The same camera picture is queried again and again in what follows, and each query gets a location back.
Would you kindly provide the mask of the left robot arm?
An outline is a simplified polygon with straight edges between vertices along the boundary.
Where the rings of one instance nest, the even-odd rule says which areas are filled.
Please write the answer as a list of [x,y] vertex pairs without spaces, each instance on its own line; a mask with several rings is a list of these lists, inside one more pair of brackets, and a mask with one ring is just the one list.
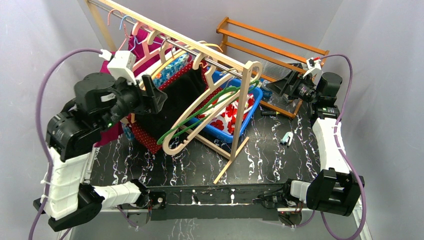
[[47,124],[41,141],[47,148],[52,167],[44,178],[48,194],[33,203],[49,216],[53,231],[67,230],[93,220],[101,210],[130,204],[145,208],[151,202],[150,190],[138,180],[93,186],[83,183],[83,170],[102,133],[131,113],[161,111],[168,96],[159,90],[150,75],[128,83],[125,77],[88,74],[74,85],[75,98]]

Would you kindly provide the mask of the red polka dot skirt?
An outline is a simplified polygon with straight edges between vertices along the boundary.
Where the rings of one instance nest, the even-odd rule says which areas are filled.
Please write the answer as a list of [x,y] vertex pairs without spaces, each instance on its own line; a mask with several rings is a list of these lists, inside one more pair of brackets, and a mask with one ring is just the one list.
[[[221,88],[221,87],[218,87],[217,89],[215,89],[210,95],[208,95],[207,97],[206,97],[206,99],[204,99],[202,102],[201,102],[201,104],[194,110],[194,112],[197,112],[197,111],[199,111],[201,108],[203,108],[206,104],[207,104],[207,102],[209,102],[214,96],[216,96],[219,92],[221,92],[223,90],[223,88]],[[205,117],[205,115],[204,114],[198,114],[197,116],[196,116],[196,118],[197,119],[202,119],[202,118],[204,118]]]

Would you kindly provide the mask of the white red poppy garment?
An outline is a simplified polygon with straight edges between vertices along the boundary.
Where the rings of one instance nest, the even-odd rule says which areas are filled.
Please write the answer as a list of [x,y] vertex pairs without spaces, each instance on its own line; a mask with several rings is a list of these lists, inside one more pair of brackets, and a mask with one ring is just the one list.
[[[252,110],[254,102],[254,95],[249,93],[245,102],[245,109],[242,117],[243,121],[246,119],[248,113]],[[225,108],[219,111],[208,124],[220,131],[223,131],[226,134],[233,135],[236,125],[238,103],[239,101],[236,100],[227,105]]]

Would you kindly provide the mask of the cream wooden hanger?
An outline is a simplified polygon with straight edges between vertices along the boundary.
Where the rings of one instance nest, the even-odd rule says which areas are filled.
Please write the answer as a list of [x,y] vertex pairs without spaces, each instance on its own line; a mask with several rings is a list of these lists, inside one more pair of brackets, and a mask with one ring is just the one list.
[[237,102],[234,137],[240,136],[247,97],[259,88],[263,66],[258,61],[248,61],[241,70],[228,68],[220,72],[220,78],[213,80],[217,66],[210,64],[205,72],[206,90],[192,103],[158,140],[168,155],[179,153],[213,119],[232,103]]

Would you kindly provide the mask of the green velvet hanger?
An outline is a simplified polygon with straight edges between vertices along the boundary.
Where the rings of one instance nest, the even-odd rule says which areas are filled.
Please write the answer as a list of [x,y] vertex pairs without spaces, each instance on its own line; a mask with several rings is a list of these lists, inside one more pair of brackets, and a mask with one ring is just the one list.
[[[249,87],[248,89],[248,93],[251,92],[253,89],[257,88],[259,86],[261,82],[259,80],[253,80],[249,83],[249,85],[253,85],[253,87]],[[171,128],[170,130],[168,130],[166,133],[164,133],[159,140],[156,142],[158,145],[162,145],[164,143],[165,137],[167,137],[169,134],[171,134],[172,132],[176,131],[177,129],[179,129],[182,125],[184,125],[185,123],[187,123],[188,121],[190,121],[191,119],[195,118],[198,115],[201,115],[203,113],[205,113],[206,111],[212,109],[214,107],[214,105],[216,104],[220,104],[223,101],[229,99],[230,97],[232,97],[233,95],[235,95],[237,93],[237,91],[240,90],[240,86],[236,87],[236,86],[227,86],[225,88],[223,88],[220,92],[218,92],[214,97],[212,97],[202,108],[200,108],[198,111],[194,112],[192,115],[190,115],[188,118],[186,118],[185,120],[182,121],[182,123],[179,123],[176,127]],[[227,96],[226,98],[224,98],[223,100],[218,101],[217,103],[213,103],[215,100],[219,99],[219,97],[221,97],[222,95],[226,94],[226,93],[231,93],[230,96]],[[188,130],[191,130],[193,127],[199,125],[200,123],[196,122],[193,123],[190,126],[187,126],[185,128],[183,128],[180,132],[175,133],[171,138],[175,138],[180,136],[181,134],[187,132]]]

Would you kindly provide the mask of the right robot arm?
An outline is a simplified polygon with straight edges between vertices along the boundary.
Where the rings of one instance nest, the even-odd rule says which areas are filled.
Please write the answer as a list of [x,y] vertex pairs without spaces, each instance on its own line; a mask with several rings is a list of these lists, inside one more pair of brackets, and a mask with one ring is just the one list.
[[365,181],[362,176],[354,176],[343,158],[343,141],[337,135],[341,129],[337,121],[341,112],[335,102],[342,82],[338,74],[324,72],[314,84],[311,74],[292,70],[283,79],[264,85],[275,96],[310,103],[310,124],[317,140],[321,167],[312,182],[289,179],[281,188],[259,195],[266,208],[305,204],[311,210],[340,216],[348,217],[353,212],[361,195],[360,186]]

